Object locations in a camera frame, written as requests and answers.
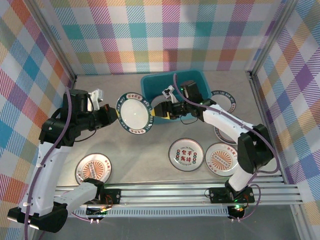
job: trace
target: plate rim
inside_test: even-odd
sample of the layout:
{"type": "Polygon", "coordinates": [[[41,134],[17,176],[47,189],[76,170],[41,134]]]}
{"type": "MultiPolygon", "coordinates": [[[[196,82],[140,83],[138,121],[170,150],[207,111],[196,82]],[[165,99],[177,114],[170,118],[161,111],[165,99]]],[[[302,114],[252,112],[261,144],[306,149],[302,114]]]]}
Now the plate rim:
{"type": "Polygon", "coordinates": [[[154,97],[154,98],[152,99],[152,101],[150,102],[150,105],[152,106],[153,101],[154,101],[156,98],[161,97],[161,96],[164,97],[164,99],[165,99],[164,102],[169,102],[169,100],[168,100],[163,94],[161,94],[161,95],[158,95],[158,96],[154,97]]]}
{"type": "Polygon", "coordinates": [[[191,138],[187,138],[187,137],[183,137],[183,138],[177,139],[176,141],[174,141],[174,142],[171,144],[171,146],[169,147],[169,151],[168,151],[168,158],[169,158],[169,162],[172,164],[172,166],[174,166],[175,169],[178,169],[178,170],[181,171],[181,172],[190,173],[190,172],[193,172],[193,171],[197,170],[198,168],[200,168],[200,167],[202,166],[202,164],[204,163],[204,160],[205,160],[205,152],[204,152],[203,147],[202,147],[202,146],[200,145],[200,143],[198,143],[196,140],[191,139],[191,138]],[[191,141],[195,142],[196,144],[198,144],[199,147],[200,147],[201,150],[202,150],[202,161],[201,161],[200,165],[199,165],[197,168],[193,169],[193,170],[181,170],[181,169],[177,168],[177,167],[172,163],[172,161],[171,161],[171,159],[170,159],[170,150],[171,150],[172,146],[173,146],[176,142],[181,141],[181,140],[191,140],[191,141]]]}
{"type": "Polygon", "coordinates": [[[147,99],[146,99],[144,96],[142,96],[140,93],[130,91],[130,92],[126,92],[126,93],[122,94],[122,95],[118,98],[118,100],[116,101],[115,109],[116,109],[116,111],[117,111],[117,113],[118,113],[118,121],[119,121],[121,127],[122,127],[123,129],[125,129],[127,132],[131,133],[131,134],[134,134],[134,135],[143,135],[143,134],[146,134],[148,131],[150,131],[151,127],[154,125],[154,122],[155,122],[155,121],[154,121],[154,116],[151,115],[151,111],[152,111],[152,109],[153,109],[152,106],[151,106],[151,103],[149,103],[149,102],[147,101],[147,99]],[[129,99],[127,98],[127,95],[128,95],[128,94],[139,95],[139,96],[141,97],[140,102],[146,107],[146,110],[147,110],[147,113],[148,113],[148,122],[147,122],[147,124],[146,124],[143,128],[141,128],[141,129],[145,130],[145,132],[143,132],[143,133],[136,134],[136,133],[134,133],[134,132],[131,132],[130,129],[136,130],[136,131],[139,130],[139,129],[133,129],[133,128],[129,127],[129,126],[123,121],[123,119],[122,119],[122,117],[121,117],[121,107],[122,107],[122,105],[124,104],[125,101],[129,100],[129,99]],[[122,98],[125,98],[125,100],[124,100],[122,103],[119,103],[120,99],[122,99],[122,98]]]}
{"type": "Polygon", "coordinates": [[[231,177],[234,173],[232,173],[232,174],[230,174],[230,175],[227,175],[227,176],[221,176],[221,175],[213,172],[213,171],[210,169],[210,167],[208,166],[207,158],[206,158],[207,152],[208,152],[208,150],[209,150],[213,145],[217,145],[217,144],[225,144],[225,145],[228,145],[229,147],[233,148],[233,149],[236,151],[236,154],[237,154],[237,156],[238,156],[238,150],[237,150],[236,148],[234,148],[233,146],[231,146],[231,145],[229,145],[228,143],[225,143],[225,142],[223,142],[223,143],[222,143],[222,142],[216,142],[216,143],[211,144],[211,145],[207,148],[207,150],[205,151],[205,155],[204,155],[205,165],[206,165],[207,168],[210,170],[210,172],[212,172],[213,174],[216,174],[216,175],[219,176],[219,177],[223,177],[223,178],[231,177]]]}
{"type": "Polygon", "coordinates": [[[218,139],[220,139],[222,142],[224,142],[225,144],[230,144],[230,145],[237,145],[237,143],[235,142],[235,141],[233,141],[232,143],[231,142],[228,142],[228,140],[227,139],[225,139],[225,138],[223,138],[222,137],[222,134],[220,133],[220,129],[219,128],[217,128],[216,126],[213,126],[214,127],[214,133],[215,133],[215,135],[216,135],[216,137],[218,138],[218,139]]]}
{"type": "Polygon", "coordinates": [[[77,177],[76,177],[76,175],[77,175],[77,169],[78,169],[79,164],[81,163],[81,161],[82,161],[83,159],[85,159],[86,157],[88,157],[88,156],[90,156],[90,155],[94,155],[94,154],[100,154],[100,155],[106,157],[106,158],[109,160],[109,163],[110,163],[110,166],[111,166],[110,175],[109,175],[109,177],[107,178],[107,180],[106,180],[105,182],[103,182],[103,184],[105,184],[105,183],[109,180],[109,178],[111,177],[111,174],[112,174],[112,163],[111,163],[110,158],[107,157],[106,155],[102,154],[102,153],[93,152],[93,153],[90,153],[90,154],[84,156],[83,158],[81,158],[81,160],[77,163],[77,165],[76,165],[76,167],[75,167],[75,170],[74,170],[74,178],[75,178],[75,181],[76,181],[77,184],[81,185],[81,183],[78,182],[77,177]]]}
{"type": "Polygon", "coordinates": [[[223,96],[225,96],[227,99],[229,99],[229,101],[230,101],[230,103],[231,103],[231,107],[230,107],[229,110],[227,111],[228,113],[231,114],[231,113],[233,113],[233,112],[236,110],[237,102],[236,102],[235,97],[234,97],[231,93],[229,93],[229,92],[227,92],[227,91],[224,91],[224,90],[213,90],[213,91],[211,91],[211,94],[212,94],[211,98],[212,98],[213,96],[215,96],[215,95],[223,95],[223,96]],[[230,111],[230,109],[232,109],[233,101],[231,101],[231,99],[230,99],[229,97],[227,97],[226,95],[222,94],[222,92],[223,92],[223,93],[227,93],[227,94],[229,94],[230,96],[232,96],[232,98],[233,98],[233,100],[234,100],[234,104],[235,104],[235,107],[234,107],[234,109],[233,109],[232,111],[230,111]]]}

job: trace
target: white robotic arm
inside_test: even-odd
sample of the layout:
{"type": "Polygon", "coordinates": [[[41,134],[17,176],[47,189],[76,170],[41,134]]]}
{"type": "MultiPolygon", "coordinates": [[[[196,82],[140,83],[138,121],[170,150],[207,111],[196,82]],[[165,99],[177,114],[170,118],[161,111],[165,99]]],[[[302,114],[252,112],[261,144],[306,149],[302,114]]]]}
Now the white robotic arm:
{"type": "MultiPolygon", "coordinates": [[[[178,91],[176,77],[175,75],[174,87],[178,91]]],[[[192,80],[184,82],[180,88],[183,94],[179,92],[179,95],[184,101],[161,102],[154,107],[152,114],[166,119],[177,119],[191,113],[193,117],[217,127],[238,144],[237,170],[225,184],[233,200],[243,193],[255,173],[273,158],[273,153],[260,138],[264,138],[271,146],[268,130],[262,124],[254,126],[242,121],[211,99],[203,99],[197,84],[192,80]]]]}
{"type": "MultiPolygon", "coordinates": [[[[102,96],[98,90],[91,94],[83,90],[70,90],[72,108],[68,126],[66,125],[68,103],[66,94],[63,96],[62,108],[59,108],[51,118],[45,121],[41,128],[39,137],[41,144],[32,179],[39,168],[41,171],[38,173],[38,180],[33,183],[31,202],[28,203],[27,199],[32,184],[29,185],[19,206],[9,210],[8,219],[25,223],[28,207],[27,219],[31,227],[56,233],[64,225],[68,214],[83,203],[100,197],[104,183],[91,178],[85,179],[80,186],[61,197],[54,197],[54,194],[63,164],[75,139],[81,135],[81,131],[94,131],[108,126],[118,119],[116,110],[109,107],[108,104],[99,107],[98,101],[102,96]],[[67,130],[61,139],[59,137],[65,128],[67,130]],[[44,165],[41,165],[45,154],[57,142],[57,139],[61,140],[48,156],[44,165]]],[[[101,202],[106,202],[106,198],[102,197],[101,202]]]]}
{"type": "MultiPolygon", "coordinates": [[[[212,110],[204,111],[204,122],[217,127],[218,129],[226,133],[230,138],[232,138],[236,143],[238,143],[238,139],[241,136],[241,134],[248,132],[248,130],[244,129],[244,126],[247,126],[250,129],[253,129],[254,127],[254,125],[252,125],[251,123],[242,121],[241,119],[238,119],[237,117],[223,110],[218,104],[213,104],[210,107],[218,110],[219,113],[212,110]],[[234,121],[231,121],[230,118],[226,117],[225,115],[229,115],[230,117],[239,120],[243,125],[240,126],[239,124],[236,124],[234,121]]],[[[254,174],[244,171],[239,165],[237,165],[235,173],[229,179],[229,185],[236,192],[239,192],[248,185],[248,182],[253,177],[253,175],[254,174]]]]}

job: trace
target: plate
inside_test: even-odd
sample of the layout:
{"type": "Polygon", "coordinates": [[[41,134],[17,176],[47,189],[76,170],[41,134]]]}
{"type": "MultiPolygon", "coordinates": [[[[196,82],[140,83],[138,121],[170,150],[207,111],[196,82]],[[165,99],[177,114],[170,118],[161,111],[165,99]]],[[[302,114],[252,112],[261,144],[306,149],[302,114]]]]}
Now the plate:
{"type": "Polygon", "coordinates": [[[155,106],[157,106],[159,103],[162,103],[162,102],[168,102],[169,100],[166,99],[166,97],[164,95],[159,95],[159,96],[156,96],[152,102],[151,102],[151,107],[154,108],[155,106]]]}
{"type": "Polygon", "coordinates": [[[222,90],[215,90],[211,93],[211,99],[219,104],[223,110],[227,111],[228,113],[232,113],[236,109],[236,100],[230,93],[222,90]]]}
{"type": "Polygon", "coordinates": [[[92,153],[80,160],[75,168],[75,180],[80,185],[87,178],[106,182],[110,178],[112,165],[109,158],[101,153],[92,153]]]}
{"type": "Polygon", "coordinates": [[[229,137],[226,133],[221,131],[216,126],[214,127],[214,133],[222,142],[226,144],[237,145],[237,143],[231,137],[229,137]]]}
{"type": "Polygon", "coordinates": [[[116,103],[119,123],[132,134],[145,134],[154,124],[150,103],[136,92],[123,94],[116,103]]]}
{"type": "Polygon", "coordinates": [[[204,150],[195,140],[182,138],[175,141],[169,149],[169,160],[178,170],[192,172],[204,161],[204,150]]]}
{"type": "Polygon", "coordinates": [[[238,152],[229,144],[215,143],[207,149],[205,163],[211,172],[221,177],[229,177],[237,169],[238,152]]]}

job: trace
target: plaid wall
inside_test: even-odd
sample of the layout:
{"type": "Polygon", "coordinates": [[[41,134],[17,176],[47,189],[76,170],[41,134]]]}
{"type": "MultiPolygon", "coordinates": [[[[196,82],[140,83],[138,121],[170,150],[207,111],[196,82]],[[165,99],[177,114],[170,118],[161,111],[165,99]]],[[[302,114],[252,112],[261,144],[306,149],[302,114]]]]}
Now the plaid wall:
{"type": "Polygon", "coordinates": [[[36,1],[74,71],[86,75],[252,68],[286,3],[36,1]]]}
{"type": "Polygon", "coordinates": [[[0,0],[0,239],[21,225],[7,220],[26,193],[42,123],[71,81],[22,0],[0,0]]]}
{"type": "Polygon", "coordinates": [[[283,167],[320,236],[320,0],[300,0],[258,73],[283,167]]]}

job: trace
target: cable tie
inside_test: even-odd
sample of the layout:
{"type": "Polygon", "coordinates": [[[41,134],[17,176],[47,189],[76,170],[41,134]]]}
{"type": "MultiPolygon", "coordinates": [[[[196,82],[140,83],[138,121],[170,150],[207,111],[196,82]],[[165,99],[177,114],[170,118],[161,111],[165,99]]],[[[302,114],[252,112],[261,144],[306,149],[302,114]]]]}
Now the cable tie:
{"type": "Polygon", "coordinates": [[[37,163],[35,166],[36,166],[37,168],[44,168],[44,167],[45,167],[45,165],[41,165],[40,163],[37,163]]]}
{"type": "Polygon", "coordinates": [[[32,203],[27,203],[26,201],[23,203],[23,206],[26,207],[26,206],[32,206],[32,203]]]}

